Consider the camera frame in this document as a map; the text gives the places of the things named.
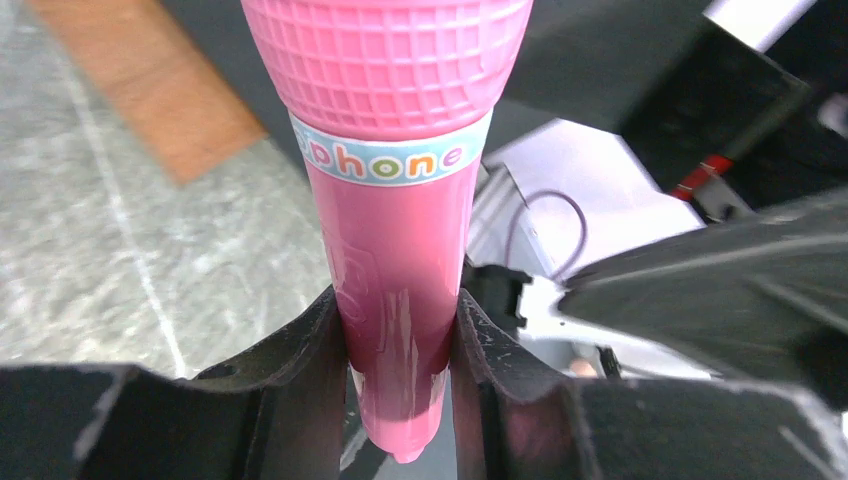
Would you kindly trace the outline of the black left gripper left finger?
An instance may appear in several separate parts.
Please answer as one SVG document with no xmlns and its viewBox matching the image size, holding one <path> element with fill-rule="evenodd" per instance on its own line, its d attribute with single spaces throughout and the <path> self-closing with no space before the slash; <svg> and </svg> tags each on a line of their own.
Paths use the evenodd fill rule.
<svg viewBox="0 0 848 480">
<path fill-rule="evenodd" d="M 335 479 L 347 359 L 331 290 L 198 377 L 132 364 L 1 370 L 5 479 Z"/>
</svg>

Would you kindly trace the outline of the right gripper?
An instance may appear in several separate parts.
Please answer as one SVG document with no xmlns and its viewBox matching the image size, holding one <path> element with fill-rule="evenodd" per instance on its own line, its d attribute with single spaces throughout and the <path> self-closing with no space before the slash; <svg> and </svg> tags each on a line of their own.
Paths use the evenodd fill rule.
<svg viewBox="0 0 848 480">
<path fill-rule="evenodd" d="M 708 5 L 536 1 L 504 94 L 617 132 L 675 68 L 622 137 L 708 222 L 845 186 L 846 3 L 812 2 L 764 52 L 709 23 L 682 61 Z M 843 188 L 595 262 L 565 288 L 565 315 L 847 407 Z"/>
</svg>

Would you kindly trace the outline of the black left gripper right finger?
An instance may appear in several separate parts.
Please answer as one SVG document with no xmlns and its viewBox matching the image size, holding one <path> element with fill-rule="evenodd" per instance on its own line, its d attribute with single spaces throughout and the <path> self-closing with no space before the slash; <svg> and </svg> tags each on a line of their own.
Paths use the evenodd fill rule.
<svg viewBox="0 0 848 480">
<path fill-rule="evenodd" d="M 458 300 L 451 353 L 461 479 L 843 479 L 837 416 L 760 381 L 583 379 Z"/>
</svg>

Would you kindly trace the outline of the pink toy microphone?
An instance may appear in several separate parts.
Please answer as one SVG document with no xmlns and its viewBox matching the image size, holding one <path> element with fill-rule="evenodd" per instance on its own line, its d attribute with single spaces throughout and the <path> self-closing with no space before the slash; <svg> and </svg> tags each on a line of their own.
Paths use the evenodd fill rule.
<svg viewBox="0 0 848 480">
<path fill-rule="evenodd" d="M 441 419 L 478 168 L 528 1 L 246 1 L 317 206 L 369 439 Z"/>
</svg>

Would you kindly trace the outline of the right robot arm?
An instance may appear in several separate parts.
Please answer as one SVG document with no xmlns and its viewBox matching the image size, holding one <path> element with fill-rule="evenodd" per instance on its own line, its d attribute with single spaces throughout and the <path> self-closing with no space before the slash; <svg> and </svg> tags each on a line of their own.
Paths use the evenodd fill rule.
<svg viewBox="0 0 848 480">
<path fill-rule="evenodd" d="M 491 261 L 558 312 L 847 406 L 847 5 L 538 1 Z"/>
</svg>

